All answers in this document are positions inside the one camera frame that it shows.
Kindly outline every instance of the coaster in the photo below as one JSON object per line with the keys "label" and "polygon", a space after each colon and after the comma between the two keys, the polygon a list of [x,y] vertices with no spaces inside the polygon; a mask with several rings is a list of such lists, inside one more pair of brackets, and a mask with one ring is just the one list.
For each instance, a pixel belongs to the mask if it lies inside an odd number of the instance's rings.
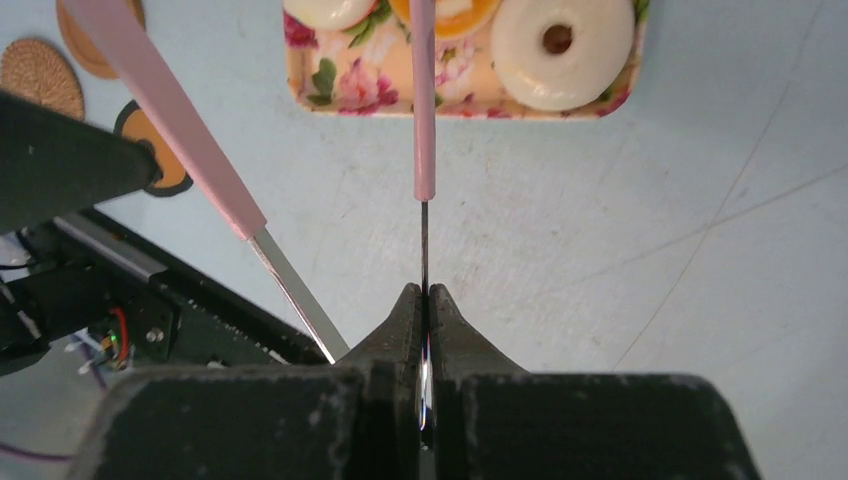
{"label": "coaster", "polygon": [[[125,0],[127,6],[135,14],[141,28],[144,28],[144,9],[141,6],[141,0]],[[71,51],[74,59],[86,69],[88,73],[95,77],[112,80],[118,78],[118,74],[109,65],[109,62],[100,53],[100,50],[94,46],[94,42],[86,35],[77,22],[71,17],[71,14],[65,9],[64,0],[56,0],[56,16],[59,20],[59,30],[62,32],[62,39],[68,50]]]}
{"label": "coaster", "polygon": [[145,192],[155,197],[173,197],[185,192],[194,184],[171,147],[159,135],[156,127],[150,123],[135,100],[128,103],[118,114],[118,119],[115,121],[115,133],[134,140],[153,152],[156,163],[162,170],[162,178],[145,188]]}
{"label": "coaster", "polygon": [[82,89],[58,50],[35,38],[15,40],[0,60],[0,85],[30,102],[83,120]]}

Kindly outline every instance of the tray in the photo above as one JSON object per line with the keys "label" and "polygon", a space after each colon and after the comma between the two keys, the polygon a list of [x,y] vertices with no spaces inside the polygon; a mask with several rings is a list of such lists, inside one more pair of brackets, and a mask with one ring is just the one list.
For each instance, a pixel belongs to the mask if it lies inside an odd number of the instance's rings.
{"label": "tray", "polygon": [[[516,102],[492,67],[490,21],[474,35],[436,43],[436,115],[468,118],[592,120],[617,110],[636,84],[650,0],[633,0],[636,38],[618,78],[592,103],[544,112]],[[410,34],[388,0],[341,32],[315,31],[283,13],[288,84],[303,108],[337,115],[412,114]]]}

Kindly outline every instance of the orange coaster with black rim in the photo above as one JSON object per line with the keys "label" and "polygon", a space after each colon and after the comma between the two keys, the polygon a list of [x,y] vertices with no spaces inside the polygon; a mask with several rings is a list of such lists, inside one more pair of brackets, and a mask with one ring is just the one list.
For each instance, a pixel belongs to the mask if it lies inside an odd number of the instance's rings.
{"label": "orange coaster with black rim", "polygon": [[156,163],[162,170],[162,178],[145,188],[145,192],[156,197],[173,197],[185,192],[194,183],[180,161],[177,160],[177,156],[174,155],[171,147],[159,135],[156,127],[150,123],[150,119],[139,108],[135,100],[121,110],[118,119],[115,121],[115,133],[134,140],[153,152]]}
{"label": "orange coaster with black rim", "polygon": [[[141,7],[141,0],[125,0],[127,6],[135,14],[138,23],[144,28],[144,10]],[[62,39],[71,55],[74,56],[82,68],[88,70],[95,77],[100,77],[106,80],[118,78],[118,74],[109,65],[109,62],[103,58],[100,50],[94,46],[94,42],[88,38],[88,35],[77,25],[73,17],[65,9],[63,0],[56,0],[56,16],[59,20],[59,30],[62,32]]]}
{"label": "orange coaster with black rim", "polygon": [[58,50],[35,38],[12,42],[0,60],[0,86],[69,117],[85,118],[82,89]]}

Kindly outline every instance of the bolt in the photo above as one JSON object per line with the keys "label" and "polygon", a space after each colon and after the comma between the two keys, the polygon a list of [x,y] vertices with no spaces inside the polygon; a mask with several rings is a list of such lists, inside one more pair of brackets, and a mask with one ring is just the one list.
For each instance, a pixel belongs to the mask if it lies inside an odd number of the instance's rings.
{"label": "bolt", "polygon": [[153,327],[148,332],[147,335],[144,336],[148,342],[161,342],[165,339],[165,332],[162,331],[161,328]]}

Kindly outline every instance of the purple cable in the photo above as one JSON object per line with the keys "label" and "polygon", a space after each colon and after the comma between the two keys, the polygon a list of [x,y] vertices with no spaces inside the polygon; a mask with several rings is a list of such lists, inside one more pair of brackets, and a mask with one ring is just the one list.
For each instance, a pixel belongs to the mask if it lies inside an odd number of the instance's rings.
{"label": "purple cable", "polygon": [[25,450],[8,443],[0,442],[0,452],[18,457],[24,460],[32,460],[35,462],[68,462],[73,460],[72,455],[56,455],[53,453],[40,453],[31,450]]}
{"label": "purple cable", "polygon": [[89,347],[88,344],[80,340],[80,338],[76,335],[71,335],[71,341],[80,342],[82,344],[82,355],[85,357],[86,362],[90,362],[89,369],[91,370],[91,376],[94,377],[94,381],[96,381],[97,385],[100,386],[100,390],[106,390],[108,388],[108,386],[106,385],[106,380],[103,379],[103,375],[100,373],[100,369],[97,368],[97,365],[92,362],[94,354],[91,351],[91,347]]}

